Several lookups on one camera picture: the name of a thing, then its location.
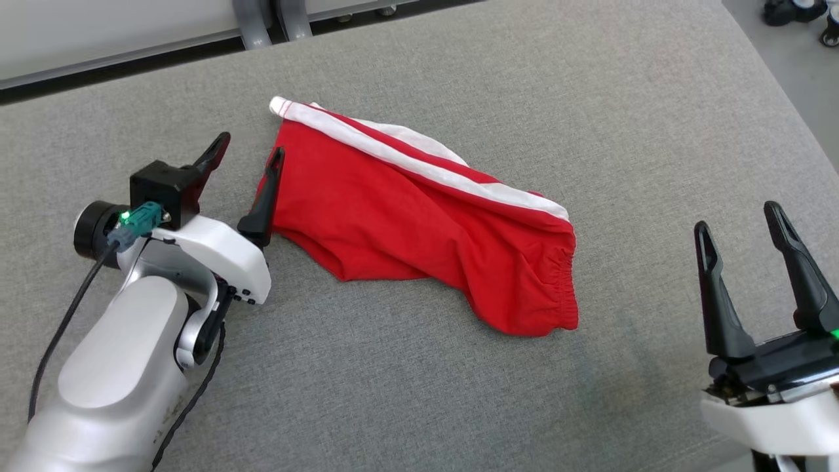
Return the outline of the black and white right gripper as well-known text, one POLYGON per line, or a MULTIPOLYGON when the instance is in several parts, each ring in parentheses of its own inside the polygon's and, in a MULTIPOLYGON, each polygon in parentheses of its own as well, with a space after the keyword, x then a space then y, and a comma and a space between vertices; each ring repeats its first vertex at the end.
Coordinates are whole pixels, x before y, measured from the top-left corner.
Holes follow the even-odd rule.
POLYGON ((705 349, 719 357, 701 414, 717 433, 758 453, 839 456, 839 296, 782 206, 766 201, 764 215, 784 257, 795 326, 805 332, 757 347, 726 290, 710 227, 695 224, 705 349))

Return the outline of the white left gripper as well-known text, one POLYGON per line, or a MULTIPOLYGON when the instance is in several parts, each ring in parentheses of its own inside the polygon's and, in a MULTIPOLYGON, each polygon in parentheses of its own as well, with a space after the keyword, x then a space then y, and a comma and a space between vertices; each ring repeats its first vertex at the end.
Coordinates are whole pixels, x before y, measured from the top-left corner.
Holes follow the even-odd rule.
MULTIPOLYGON (((230 142, 230 132, 220 132, 193 164, 195 198, 200 198, 230 142)), ((239 220, 237 231, 216 219, 195 216, 178 230, 155 228, 144 239, 141 257, 187 290, 210 294, 219 277, 244 301, 263 304, 271 290, 271 275, 260 248, 271 242, 283 168, 284 148, 276 147, 265 165, 254 205, 239 220)))

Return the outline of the red shorts with white stripes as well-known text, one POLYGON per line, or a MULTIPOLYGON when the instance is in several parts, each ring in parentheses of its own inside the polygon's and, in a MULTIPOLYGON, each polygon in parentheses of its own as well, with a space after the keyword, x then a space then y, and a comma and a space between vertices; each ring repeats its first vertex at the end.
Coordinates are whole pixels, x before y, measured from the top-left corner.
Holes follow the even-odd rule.
POLYGON ((276 96, 284 152, 273 232, 341 281, 434 279, 491 328, 579 324, 566 209, 467 164, 421 132, 276 96))

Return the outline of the white partition panel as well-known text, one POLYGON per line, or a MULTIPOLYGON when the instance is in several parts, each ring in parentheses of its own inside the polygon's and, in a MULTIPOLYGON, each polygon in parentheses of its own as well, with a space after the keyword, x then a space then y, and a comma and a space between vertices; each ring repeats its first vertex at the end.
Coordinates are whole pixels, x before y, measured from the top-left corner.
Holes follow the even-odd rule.
POLYGON ((0 0, 0 90, 238 35, 233 0, 0 0))
POLYGON ((348 14, 374 11, 416 3, 420 0, 305 0, 309 21, 337 18, 348 14))

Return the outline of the grey partition post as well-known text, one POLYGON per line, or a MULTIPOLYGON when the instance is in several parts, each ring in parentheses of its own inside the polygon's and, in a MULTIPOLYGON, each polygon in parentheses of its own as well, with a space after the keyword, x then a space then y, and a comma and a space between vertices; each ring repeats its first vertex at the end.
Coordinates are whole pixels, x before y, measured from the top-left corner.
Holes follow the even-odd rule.
POLYGON ((286 41, 312 37, 306 0, 273 0, 273 4, 286 41))
POLYGON ((270 0, 231 0, 239 25, 239 33, 246 50, 271 46, 269 29, 273 25, 270 0))

